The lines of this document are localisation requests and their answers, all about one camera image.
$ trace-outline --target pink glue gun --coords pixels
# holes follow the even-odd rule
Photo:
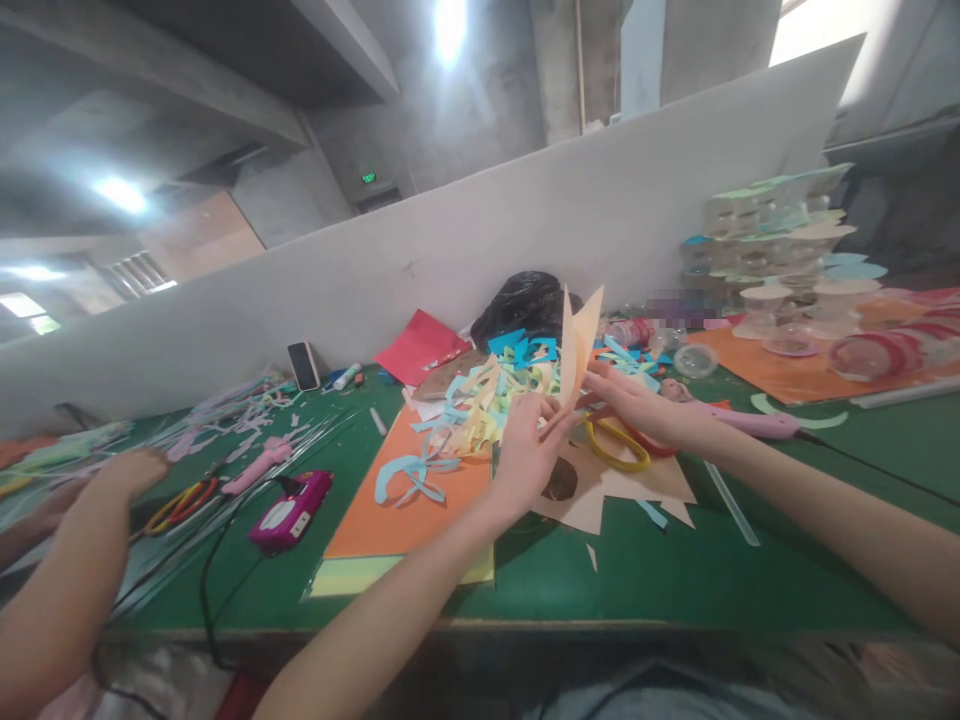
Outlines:
[[[283,497],[247,535],[264,552],[289,550],[300,541],[323,499],[333,485],[333,475],[326,471],[305,472],[283,478]]]
[[[239,495],[257,480],[269,472],[274,465],[279,465],[290,459],[293,448],[290,443],[281,438],[270,438],[264,445],[264,451],[256,460],[240,473],[235,480],[231,480],[223,486],[225,495]]]
[[[786,440],[800,432],[800,423],[793,415],[787,413],[755,415],[754,413],[739,413],[714,407],[694,398],[686,385],[682,385],[672,378],[661,383],[660,394],[668,400],[683,403],[688,407],[711,415],[720,422],[735,427],[737,430],[753,437]]]

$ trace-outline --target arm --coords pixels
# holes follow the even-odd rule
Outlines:
[[[591,365],[584,385],[653,439],[727,470],[839,555],[932,635],[960,647],[960,537],[713,418]]]
[[[132,498],[167,473],[147,450],[117,455],[60,523],[50,553],[0,612],[0,707],[32,717],[83,673],[127,561]]]
[[[0,533],[0,572],[53,535],[86,485],[78,480],[57,488],[33,512]]]
[[[266,718],[359,717],[433,626],[480,552],[529,509],[550,479],[568,414],[542,441],[537,420],[556,411],[541,395],[514,400],[490,490],[446,532],[401,560],[354,600],[277,676],[257,708]]]

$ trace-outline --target black plastic bag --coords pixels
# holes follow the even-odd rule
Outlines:
[[[570,294],[578,312],[583,300]],[[563,333],[563,285],[550,273],[528,270],[511,275],[470,328],[474,344],[486,350],[487,341],[525,328],[526,337],[557,338]]]

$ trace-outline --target glue stick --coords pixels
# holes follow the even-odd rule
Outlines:
[[[346,372],[343,373],[340,377],[337,378],[337,381],[333,384],[334,390],[343,390],[347,383],[353,380],[353,376],[356,375],[363,369],[363,366],[360,363],[354,363],[347,368]]]

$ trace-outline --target fluorescent light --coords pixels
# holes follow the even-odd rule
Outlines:
[[[147,209],[147,200],[143,197],[143,194],[133,185],[118,177],[101,180],[93,186],[93,189],[131,215],[139,215]]]
[[[467,37],[467,0],[437,0],[433,25],[437,33],[437,56],[445,67],[452,67]]]
[[[34,315],[43,315],[47,312],[24,293],[0,295],[0,305],[3,305],[17,317],[33,317]]]
[[[44,282],[46,280],[59,280],[60,278],[65,278],[66,273],[54,272],[49,270],[42,265],[27,265],[26,267],[7,267],[4,268],[8,273],[13,273],[19,277],[26,278],[27,280],[35,280],[38,282]]]

